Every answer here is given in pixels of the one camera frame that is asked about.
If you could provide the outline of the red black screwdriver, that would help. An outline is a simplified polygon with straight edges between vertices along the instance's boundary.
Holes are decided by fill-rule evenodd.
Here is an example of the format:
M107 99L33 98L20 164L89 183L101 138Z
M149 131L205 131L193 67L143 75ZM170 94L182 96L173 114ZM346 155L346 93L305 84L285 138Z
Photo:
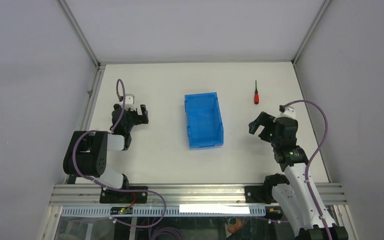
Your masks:
M259 97L259 92L258 92L257 80L255 80L254 83L255 83L255 88L254 88L253 102L254 102L255 105L258 105L259 102L260 102L260 97Z

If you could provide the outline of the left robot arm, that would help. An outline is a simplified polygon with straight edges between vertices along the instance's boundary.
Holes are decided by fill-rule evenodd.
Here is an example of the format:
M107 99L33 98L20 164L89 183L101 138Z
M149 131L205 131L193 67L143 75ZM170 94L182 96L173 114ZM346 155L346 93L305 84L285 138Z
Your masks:
M131 196L128 177L107 166L109 151L127 151L132 142L134 126L148 124L146 105L140 105L141 114L134 105L122 108L116 103L111 113L113 132L95 130L73 132L63 160L63 171L75 177L83 177L104 189L111 188L111 197L125 203Z

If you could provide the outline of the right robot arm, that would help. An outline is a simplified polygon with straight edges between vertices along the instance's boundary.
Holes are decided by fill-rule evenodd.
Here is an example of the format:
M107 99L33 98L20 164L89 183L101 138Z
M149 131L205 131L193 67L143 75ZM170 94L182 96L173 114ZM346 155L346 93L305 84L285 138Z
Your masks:
M270 143L281 173L267 175L260 186L245 186L247 203L278 203L297 240L347 240L349 234L326 208L310 176L310 161L297 145L298 121L286 110L274 117L261 112L249 123L248 132L263 129L259 138Z

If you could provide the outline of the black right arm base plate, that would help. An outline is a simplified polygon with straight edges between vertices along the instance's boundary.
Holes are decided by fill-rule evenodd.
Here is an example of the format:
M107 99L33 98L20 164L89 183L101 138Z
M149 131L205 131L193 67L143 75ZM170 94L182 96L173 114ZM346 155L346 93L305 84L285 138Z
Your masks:
M272 187L265 185L247 185L244 187L246 203L272 204L276 200L272 196Z

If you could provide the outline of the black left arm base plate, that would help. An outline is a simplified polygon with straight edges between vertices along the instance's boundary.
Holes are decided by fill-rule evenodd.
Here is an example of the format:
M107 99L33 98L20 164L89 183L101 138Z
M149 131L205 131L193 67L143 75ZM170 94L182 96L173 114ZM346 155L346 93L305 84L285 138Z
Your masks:
M101 194L99 202L101 204L131 204L135 202L136 204L146 204L148 200L148 193L143 192L143 190L148 190L147 186L130 186L129 190L133 192L120 192L114 190L104 190L101 189Z

